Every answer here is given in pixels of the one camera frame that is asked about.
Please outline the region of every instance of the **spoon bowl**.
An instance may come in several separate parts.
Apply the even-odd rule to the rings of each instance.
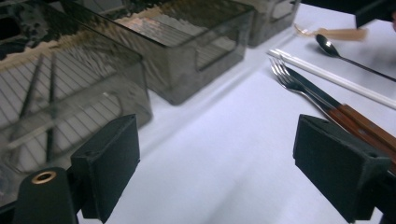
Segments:
[[[320,48],[323,49],[329,56],[334,58],[340,58],[341,55],[338,53],[335,46],[328,40],[324,35],[317,35],[316,40],[320,45]]]

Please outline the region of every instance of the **white chopstick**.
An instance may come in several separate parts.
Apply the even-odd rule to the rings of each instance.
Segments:
[[[282,51],[280,49],[270,49],[267,51],[268,55],[271,55],[276,58],[280,58],[282,56],[283,60],[287,63],[290,63],[296,67],[299,67],[301,69],[304,69],[307,72],[310,72],[318,77],[323,77],[330,82],[333,82],[339,86],[345,87],[351,91],[354,91],[360,95],[363,95],[369,99],[372,99],[374,101],[379,102],[382,105],[386,105],[392,109],[396,109],[396,101],[392,100],[384,95],[379,94],[378,92],[369,90],[367,88],[364,88],[361,85],[358,85],[354,82],[351,82],[347,79],[344,79],[340,76],[337,76],[334,73],[331,73],[329,71],[326,71],[322,68],[319,68],[312,63],[308,63],[306,61],[303,61],[299,58],[293,57],[290,54],[288,54],[285,51]]]

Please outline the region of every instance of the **white table surface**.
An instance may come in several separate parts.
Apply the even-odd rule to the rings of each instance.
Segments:
[[[354,27],[351,15],[305,5],[295,21],[309,29]],[[344,56],[394,76],[396,33],[389,22],[374,21],[366,27],[369,35],[364,41],[334,44]],[[346,223],[294,165],[299,115],[324,117],[305,98],[276,82],[266,54],[273,48],[324,64],[339,74],[364,74],[321,54],[313,37],[297,36],[289,28],[248,49],[244,61],[183,105],[169,105],[150,92],[154,118],[139,130],[141,162],[107,223]],[[296,70],[396,135],[394,109]],[[389,90],[384,94],[390,96],[396,92],[394,83],[378,82],[368,86]],[[370,221],[357,223],[378,223],[381,216],[375,210]],[[100,223],[84,219],[81,213],[78,218],[83,224]]]

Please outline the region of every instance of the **box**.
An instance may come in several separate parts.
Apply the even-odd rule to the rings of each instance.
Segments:
[[[109,121],[151,118],[141,57],[37,1],[0,4],[0,206]]]
[[[97,9],[61,2],[67,14],[140,53],[148,88],[171,105],[243,59],[253,12],[226,0],[122,1]]]
[[[255,8],[248,44],[257,47],[291,27],[301,0],[234,0]]]

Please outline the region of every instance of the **black clamp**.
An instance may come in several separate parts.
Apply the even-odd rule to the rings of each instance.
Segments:
[[[390,158],[337,125],[299,118],[295,164],[349,222],[369,220],[377,207],[396,223],[396,177]]]

